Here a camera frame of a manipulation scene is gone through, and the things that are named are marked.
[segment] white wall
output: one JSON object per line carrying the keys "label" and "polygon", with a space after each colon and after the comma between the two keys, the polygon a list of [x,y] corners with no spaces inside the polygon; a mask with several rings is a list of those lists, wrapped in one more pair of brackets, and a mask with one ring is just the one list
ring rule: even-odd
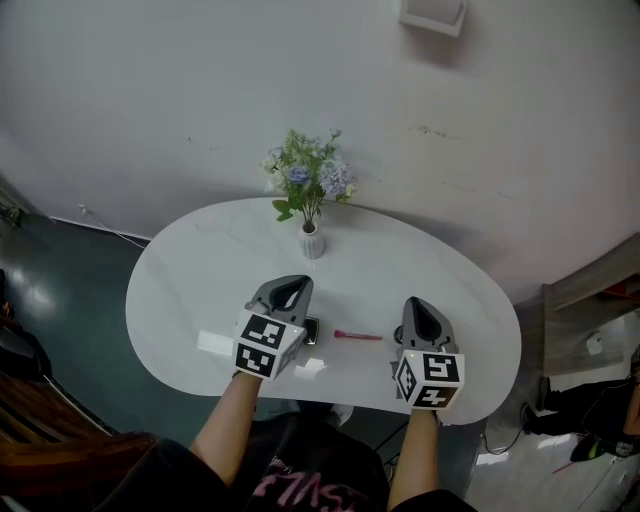
{"label": "white wall", "polygon": [[632,0],[470,0],[458,40],[400,26],[397,0],[0,9],[0,172],[49,215],[82,221],[82,202],[152,236],[262,195],[257,163],[288,127],[340,127],[356,202],[458,248],[513,300],[640,228]]}

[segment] wall outlet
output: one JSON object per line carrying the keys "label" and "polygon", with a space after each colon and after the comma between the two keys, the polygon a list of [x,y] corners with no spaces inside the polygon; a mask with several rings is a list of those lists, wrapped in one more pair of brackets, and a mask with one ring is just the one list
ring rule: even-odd
{"label": "wall outlet", "polygon": [[78,208],[80,209],[80,211],[82,212],[82,215],[92,215],[93,212],[89,209],[89,207],[85,204],[82,203],[78,203]]}

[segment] baseboard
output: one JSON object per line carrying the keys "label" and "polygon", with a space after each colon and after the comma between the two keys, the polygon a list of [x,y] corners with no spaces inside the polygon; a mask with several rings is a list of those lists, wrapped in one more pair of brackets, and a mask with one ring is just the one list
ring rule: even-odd
{"label": "baseboard", "polygon": [[69,220],[69,219],[63,219],[61,217],[49,217],[51,220],[55,221],[55,222],[62,222],[63,224],[71,224],[73,226],[79,226],[81,228],[85,228],[85,229],[91,229],[93,231],[100,231],[102,233],[108,233],[111,234],[113,236],[118,236],[116,235],[116,233],[119,233],[121,235],[124,235],[126,237],[131,238],[134,242],[142,242],[144,244],[148,244],[152,238],[149,238],[147,236],[142,236],[142,235],[136,235],[135,233],[129,233],[128,231],[119,231],[119,230],[115,230],[115,229],[107,229],[107,228],[103,228],[102,226],[95,226],[93,224],[87,224],[85,222],[78,222],[75,220]]}

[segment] dark teal floor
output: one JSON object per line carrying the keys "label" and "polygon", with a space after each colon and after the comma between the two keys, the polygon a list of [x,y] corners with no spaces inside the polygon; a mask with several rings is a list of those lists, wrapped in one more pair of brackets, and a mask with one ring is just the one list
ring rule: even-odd
{"label": "dark teal floor", "polygon": [[[188,445],[216,403],[156,380],[136,357],[125,322],[129,276],[141,249],[110,234],[27,216],[21,229],[0,224],[0,268],[16,320],[51,359],[53,375],[118,431],[146,430]],[[262,400],[261,410],[273,401]],[[376,447],[407,417],[356,409],[342,431]],[[440,435],[442,487],[463,496],[484,422]],[[385,461],[403,431],[380,449]]]}

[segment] small black object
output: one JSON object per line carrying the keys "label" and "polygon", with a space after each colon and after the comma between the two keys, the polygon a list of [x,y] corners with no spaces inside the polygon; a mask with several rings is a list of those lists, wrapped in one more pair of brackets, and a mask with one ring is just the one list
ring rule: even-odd
{"label": "small black object", "polygon": [[304,319],[304,328],[307,330],[307,336],[302,341],[305,345],[315,345],[320,334],[320,320],[317,318],[306,317]]}

